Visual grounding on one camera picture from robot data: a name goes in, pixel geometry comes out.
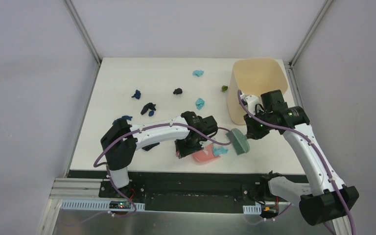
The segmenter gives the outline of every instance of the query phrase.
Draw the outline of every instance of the green sponge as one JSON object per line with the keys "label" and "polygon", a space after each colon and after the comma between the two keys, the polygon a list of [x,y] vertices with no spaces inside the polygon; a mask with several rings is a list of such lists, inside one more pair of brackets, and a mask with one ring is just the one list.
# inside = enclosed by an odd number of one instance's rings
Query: green sponge
{"label": "green sponge", "polygon": [[247,137],[237,128],[229,131],[226,136],[231,141],[237,155],[248,153],[250,151],[250,145],[247,142]]}

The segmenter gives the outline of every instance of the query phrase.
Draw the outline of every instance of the white panel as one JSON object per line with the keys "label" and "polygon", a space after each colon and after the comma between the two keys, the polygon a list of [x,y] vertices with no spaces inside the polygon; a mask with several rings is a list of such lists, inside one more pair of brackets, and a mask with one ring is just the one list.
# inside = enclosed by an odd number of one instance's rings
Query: white panel
{"label": "white panel", "polygon": [[95,69],[62,1],[0,0],[0,235],[36,234]]}
{"label": "white panel", "polygon": [[376,234],[376,1],[336,1],[295,75],[331,165],[360,193],[358,234]]}
{"label": "white panel", "polygon": [[289,61],[324,0],[74,0],[101,57]]}

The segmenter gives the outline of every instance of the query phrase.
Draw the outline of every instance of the white table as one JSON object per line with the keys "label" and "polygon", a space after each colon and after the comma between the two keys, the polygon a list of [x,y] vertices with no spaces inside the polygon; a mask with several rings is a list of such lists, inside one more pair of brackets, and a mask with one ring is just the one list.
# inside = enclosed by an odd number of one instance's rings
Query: white table
{"label": "white table", "polygon": [[[233,63],[238,59],[208,58],[104,58],[94,86],[70,170],[105,170],[93,168],[101,153],[100,139],[109,130],[113,120],[122,115],[133,116],[131,124],[145,124],[168,120],[185,111],[194,111],[202,117],[214,116],[218,126],[238,128],[246,133],[246,126],[237,126],[230,120],[226,96],[222,85],[229,85]],[[283,72],[282,60],[277,60]],[[203,70],[201,77],[192,76],[194,70]],[[181,88],[183,94],[172,92]],[[141,99],[131,98],[135,90]],[[205,106],[197,110],[198,98]],[[291,89],[284,94],[289,107],[294,106]],[[156,104],[155,115],[140,115],[142,107]],[[215,139],[226,142],[224,131]],[[201,172],[201,173],[267,173],[304,174],[304,171],[286,140],[271,131],[261,140],[249,140],[251,150],[237,156],[228,146],[228,154],[207,164],[199,164],[191,156],[178,159],[173,141],[165,141],[149,152],[139,150],[134,154],[129,171],[149,172]]]}

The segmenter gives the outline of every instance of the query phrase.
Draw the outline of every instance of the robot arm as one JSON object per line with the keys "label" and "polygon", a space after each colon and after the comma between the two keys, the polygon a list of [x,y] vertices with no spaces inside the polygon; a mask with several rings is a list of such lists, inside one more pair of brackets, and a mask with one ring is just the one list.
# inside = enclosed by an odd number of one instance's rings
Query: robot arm
{"label": "robot arm", "polygon": [[131,163],[136,150],[162,141],[175,140],[175,148],[179,158],[188,156],[203,149],[200,141],[205,141],[198,133],[190,130],[193,127],[208,136],[218,130],[217,122],[213,116],[202,118],[194,112],[184,112],[171,120],[145,124],[130,125],[126,120],[114,124],[102,137],[103,150],[117,138],[130,132],[134,133],[113,145],[105,154],[107,165],[115,185],[122,188],[129,184],[127,166]]}
{"label": "robot arm", "polygon": [[[324,156],[306,113],[299,106],[288,108],[281,91],[262,94],[261,99],[254,95],[241,94],[240,99],[247,110],[258,119],[272,125],[287,127],[303,133],[310,139],[310,144],[315,144]],[[244,120],[247,125],[248,139],[261,139],[270,130],[275,129],[260,124],[248,114],[244,116]],[[310,225],[344,216],[343,205],[338,199],[337,192],[332,186],[327,171],[315,150],[297,133],[289,130],[277,130],[296,153],[310,188],[293,183],[280,174],[270,173],[262,182],[264,187],[267,187],[264,190],[267,194],[266,196],[279,196],[295,206],[299,206],[302,216]],[[358,191],[354,186],[346,187],[344,181],[336,174],[326,158],[325,162],[347,206],[349,209],[352,208],[359,197]]]}

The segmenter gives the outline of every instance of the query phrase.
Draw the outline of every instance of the cable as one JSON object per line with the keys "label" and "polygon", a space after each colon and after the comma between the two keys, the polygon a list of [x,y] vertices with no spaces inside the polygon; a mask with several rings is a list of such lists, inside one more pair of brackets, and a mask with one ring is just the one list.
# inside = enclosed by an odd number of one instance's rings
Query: cable
{"label": "cable", "polygon": [[218,133],[218,129],[220,129],[220,130],[224,130],[224,131],[227,131],[227,132],[230,132],[230,130],[227,129],[227,128],[224,128],[224,127],[218,127],[217,130],[216,130],[214,133],[212,133],[210,136],[208,136],[208,137],[209,137],[209,138],[212,138],[212,137],[214,137],[215,135],[217,135],[217,133]]}
{"label": "cable", "polygon": [[277,208],[277,210],[279,210],[279,206],[278,205],[279,205],[279,197],[276,196],[276,202],[275,202],[275,204],[273,206],[269,207],[269,208]]}
{"label": "cable", "polygon": [[65,223],[63,223],[63,222],[61,222],[61,221],[58,221],[58,222],[59,222],[61,225],[66,226],[66,227],[76,227],[76,226],[79,226],[80,224],[83,224],[83,223],[85,223],[85,222],[87,222],[87,221],[89,221],[89,220],[91,220],[91,219],[93,219],[93,218],[95,218],[95,217],[97,217],[97,216],[99,216],[99,215],[101,215],[101,214],[104,214],[104,213],[107,214],[108,211],[100,211],[100,212],[98,212],[98,213],[96,213],[96,214],[94,214],[94,215],[88,217],[87,219],[84,219],[84,220],[82,220],[82,221],[80,221],[80,222],[78,222],[78,223],[75,223],[75,224],[65,224]]}
{"label": "cable", "polygon": [[[238,101],[241,105],[241,107],[244,109],[244,111],[246,111],[246,113],[251,117],[253,118],[254,120],[256,120],[257,122],[263,124],[263,125],[266,125],[268,127],[271,127],[271,128],[275,128],[275,129],[280,129],[280,130],[285,130],[285,131],[290,131],[290,132],[293,132],[295,134],[298,134],[299,136],[301,136],[303,139],[305,139],[305,141],[307,141],[308,143],[311,142],[311,140],[303,133],[297,131],[297,130],[294,130],[294,129],[291,129],[291,128],[287,128],[287,127],[284,127],[284,126],[277,126],[277,125],[273,125],[273,124],[270,124],[268,122],[265,122],[263,120],[260,120],[258,119],[257,117],[255,117],[252,113],[250,113],[246,106],[243,104],[243,102],[241,102],[241,90],[238,90],[237,91],[237,97],[238,97]],[[342,206],[344,207],[344,210],[345,210],[345,213],[347,214],[348,216],[348,220],[350,221],[350,225],[351,225],[351,232],[352,232],[352,235],[356,235],[356,230],[355,230],[355,223],[354,223],[354,218],[353,216],[351,215],[351,212],[350,212],[350,209],[348,208],[347,206],[347,203],[345,203],[345,200],[344,198],[342,197],[342,194],[341,192],[339,191],[338,189],[338,186],[336,185],[336,182],[333,180],[333,177],[332,177],[332,173],[328,167],[328,164],[327,162],[325,161],[325,158],[324,156],[322,156],[321,154],[321,151],[318,149],[318,147],[315,145],[315,144],[311,144],[310,146],[312,146],[313,150],[315,150],[316,154],[318,155],[319,159],[321,160],[322,162],[322,165],[324,166],[326,172],[327,172],[327,175],[330,179],[332,179],[330,182],[332,184],[332,187],[333,189],[336,191],[336,194],[338,195],[339,197],[339,200],[341,201],[342,203]]]}
{"label": "cable", "polygon": [[[152,126],[147,126],[147,127],[144,127],[142,128],[142,131],[147,131],[147,130],[150,130],[150,129],[154,129],[154,128],[158,128],[158,127],[165,127],[165,126],[170,126],[171,124],[170,123],[163,123],[163,124],[156,124],[156,125],[152,125]],[[218,142],[218,141],[215,141],[211,138],[209,138],[208,136],[204,135],[203,133],[201,133],[199,130],[195,129],[194,127],[192,126],[189,126],[189,125],[186,125],[186,124],[182,124],[182,123],[173,123],[172,125],[174,126],[182,126],[182,127],[186,127],[192,131],[195,131],[196,133],[198,133],[199,135],[201,135],[202,137],[204,137],[205,139],[213,142],[213,143],[216,143],[216,144],[219,144],[219,145],[230,145],[231,144],[231,141],[229,141],[228,143],[221,143],[221,142]],[[222,130],[225,130],[225,131],[230,131],[228,130],[227,128],[224,128],[224,127],[219,127],[219,129],[222,129]],[[138,133],[140,130],[134,130],[134,131],[131,131],[131,132],[128,132],[122,136],[120,136],[119,138],[117,138],[116,140],[114,140],[109,146],[107,146],[106,149],[103,150],[103,152],[97,157],[96,161],[94,162],[93,164],[93,167],[96,168],[96,167],[99,167],[101,165],[106,165],[107,162],[102,162],[102,163],[98,163],[100,161],[100,159],[115,145],[117,144],[117,142],[121,141],[122,139],[130,136],[130,135],[133,135],[133,134],[136,134]]]}
{"label": "cable", "polygon": [[132,200],[130,200],[130,198],[126,197],[126,195],[124,195],[115,185],[115,183],[113,182],[113,179],[112,179],[112,176],[110,175],[110,170],[109,170],[109,166],[106,165],[106,170],[107,170],[107,174],[109,175],[109,179],[110,179],[110,183],[112,184],[112,187],[116,190],[116,192],[118,192],[124,199],[126,199],[128,202],[130,202],[130,204],[132,204],[133,206],[133,211],[132,212],[128,212],[126,214],[114,214],[116,217],[128,217],[128,216],[131,216],[133,215],[134,213],[136,213],[136,205],[135,203],[133,203]]}
{"label": "cable", "polygon": [[[279,216],[281,216],[282,214],[284,214],[289,208],[291,208],[292,204],[290,203],[282,212],[280,212],[276,217],[273,217],[272,219],[277,219]],[[266,222],[266,220],[261,220],[257,223],[252,223],[252,222],[249,222],[245,216],[243,216],[244,220],[249,224],[249,225],[258,225],[262,222]]]}
{"label": "cable", "polygon": [[130,191],[133,191],[132,196],[129,197],[129,199],[132,199],[136,195],[136,192],[135,192],[135,190],[133,188],[131,188]]}

